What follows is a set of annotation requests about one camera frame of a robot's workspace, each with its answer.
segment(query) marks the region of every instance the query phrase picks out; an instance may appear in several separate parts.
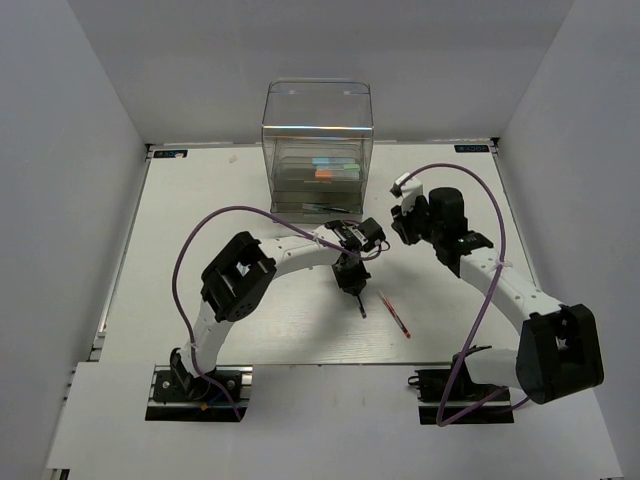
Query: red pen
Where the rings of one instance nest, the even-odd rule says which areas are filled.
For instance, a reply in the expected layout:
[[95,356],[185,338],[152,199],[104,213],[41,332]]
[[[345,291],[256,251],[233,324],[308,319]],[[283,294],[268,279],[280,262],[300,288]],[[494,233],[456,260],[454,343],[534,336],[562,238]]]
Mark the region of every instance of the red pen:
[[402,333],[404,333],[404,336],[407,338],[411,338],[409,330],[407,330],[407,327],[405,327],[404,323],[402,323],[402,320],[400,320],[400,317],[393,308],[393,305],[391,305],[391,302],[387,299],[387,297],[384,296],[384,294],[380,290],[378,290],[378,296],[380,297],[380,300],[382,300],[382,303],[384,303],[384,306],[387,307],[387,310],[389,310],[389,313],[400,327],[400,330],[402,330]]

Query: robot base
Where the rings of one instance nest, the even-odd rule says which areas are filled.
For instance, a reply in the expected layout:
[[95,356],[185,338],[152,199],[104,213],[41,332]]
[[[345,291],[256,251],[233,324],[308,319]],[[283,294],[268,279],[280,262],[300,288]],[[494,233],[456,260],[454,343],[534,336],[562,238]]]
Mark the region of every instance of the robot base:
[[[420,425],[436,424],[438,406],[450,373],[449,366],[434,366],[416,370],[416,375],[409,377],[409,385],[418,390]],[[477,385],[471,381],[456,381],[444,410],[444,418],[455,415],[497,389],[498,387],[495,385]],[[510,398],[509,391],[506,391],[495,400],[485,403],[482,407],[454,422],[453,425],[513,423],[513,413],[509,411]]]
[[[244,418],[249,405],[251,367],[216,369],[214,378],[225,385]],[[145,415],[147,421],[238,422],[221,392],[211,386],[204,394],[189,399],[169,368],[157,368]]]

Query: orange object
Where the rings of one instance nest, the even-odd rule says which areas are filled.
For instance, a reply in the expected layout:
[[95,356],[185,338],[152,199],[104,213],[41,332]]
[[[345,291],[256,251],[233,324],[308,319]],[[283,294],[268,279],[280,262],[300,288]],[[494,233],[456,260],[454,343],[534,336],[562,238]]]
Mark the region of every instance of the orange object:
[[330,180],[333,177],[331,170],[316,170],[316,178]]

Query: pen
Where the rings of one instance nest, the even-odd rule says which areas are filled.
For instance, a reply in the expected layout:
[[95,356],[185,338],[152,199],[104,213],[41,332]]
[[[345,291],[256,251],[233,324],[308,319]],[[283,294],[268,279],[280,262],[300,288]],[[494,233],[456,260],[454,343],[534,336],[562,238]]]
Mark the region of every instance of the pen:
[[303,210],[309,210],[311,212],[336,212],[336,213],[351,213],[351,214],[355,214],[356,212],[353,212],[351,210],[347,210],[346,208],[340,208],[340,207],[328,207],[328,206],[324,206],[324,205],[316,205],[313,203],[303,203],[302,204],[302,209]]
[[407,327],[405,327],[404,323],[402,323],[402,320],[400,320],[400,317],[398,316],[395,309],[393,308],[393,305],[391,305],[391,302],[389,302],[387,297],[385,297],[380,290],[378,290],[378,296],[380,297],[380,300],[382,300],[382,303],[384,303],[384,306],[387,307],[387,310],[389,310],[389,313],[391,314],[393,319],[396,321],[396,323],[400,327],[400,330],[402,330],[402,333],[404,333],[404,336],[407,338],[411,338],[411,334],[409,333],[409,330],[407,330]]

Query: marker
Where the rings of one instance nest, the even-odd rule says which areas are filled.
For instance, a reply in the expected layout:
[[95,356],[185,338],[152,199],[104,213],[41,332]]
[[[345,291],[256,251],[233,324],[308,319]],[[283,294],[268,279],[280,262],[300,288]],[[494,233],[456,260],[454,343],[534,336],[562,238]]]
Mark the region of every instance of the marker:
[[352,170],[316,170],[318,180],[360,180],[360,172]]
[[320,170],[351,170],[353,172],[359,172],[360,171],[360,165],[358,165],[357,163],[347,163],[344,165],[316,165],[316,170],[320,171]]
[[404,333],[404,336],[407,338],[411,338],[411,334],[409,333],[409,330],[407,330],[407,327],[405,327],[404,323],[402,323],[402,320],[400,320],[400,317],[398,316],[395,309],[391,305],[391,302],[389,302],[387,297],[385,297],[380,290],[378,290],[378,296],[380,297],[380,300],[382,300],[382,303],[384,303],[384,306],[387,307],[387,310],[389,310],[389,313],[391,314],[393,319],[396,321],[396,323],[400,327],[400,330],[402,330],[402,333]]
[[316,205],[313,203],[303,203],[302,204],[302,209],[303,210],[309,210],[311,212],[336,212],[336,213],[349,213],[349,214],[357,214],[357,212],[351,211],[351,210],[347,210],[346,208],[340,208],[340,207],[327,207],[324,205]]
[[311,159],[312,165],[345,165],[348,163],[356,163],[356,159],[350,157],[313,157]]

